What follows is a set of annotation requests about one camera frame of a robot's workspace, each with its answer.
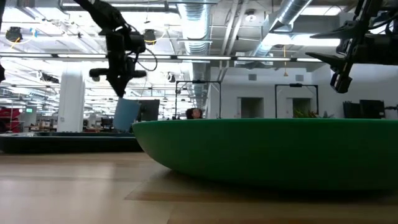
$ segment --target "ductwork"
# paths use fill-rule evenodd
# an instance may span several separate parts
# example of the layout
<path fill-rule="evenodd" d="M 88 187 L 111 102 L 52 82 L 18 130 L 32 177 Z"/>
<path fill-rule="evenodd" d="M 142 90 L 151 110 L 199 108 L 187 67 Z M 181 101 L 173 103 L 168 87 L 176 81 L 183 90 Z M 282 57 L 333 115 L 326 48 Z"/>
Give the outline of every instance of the ductwork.
<path fill-rule="evenodd" d="M 266 36 L 284 26 L 291 26 L 312 0 L 283 0 L 275 18 L 267 16 L 263 25 L 264 38 L 262 42 L 250 54 L 252 57 L 265 57 L 272 48 L 267 45 Z"/>
<path fill-rule="evenodd" d="M 179 4 L 178 11 L 183 21 L 182 34 L 184 39 L 202 40 L 209 38 L 209 4 Z M 185 42 L 185 49 L 189 55 L 206 55 L 209 48 L 209 43 L 206 42 Z M 210 79 L 209 66 L 206 63 L 192 63 L 192 72 L 193 80 Z M 193 94 L 199 108 L 205 105 L 204 88 L 208 89 L 208 85 L 193 85 Z"/>

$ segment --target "green bowl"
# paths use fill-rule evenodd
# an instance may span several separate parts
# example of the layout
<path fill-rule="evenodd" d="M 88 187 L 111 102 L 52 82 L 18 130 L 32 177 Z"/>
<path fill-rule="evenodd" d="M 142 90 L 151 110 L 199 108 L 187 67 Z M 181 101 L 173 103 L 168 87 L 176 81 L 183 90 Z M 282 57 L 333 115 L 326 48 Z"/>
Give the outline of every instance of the green bowl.
<path fill-rule="evenodd" d="M 281 189 L 398 189 L 398 121 L 201 119 L 133 130 L 151 158 L 192 176 Z"/>

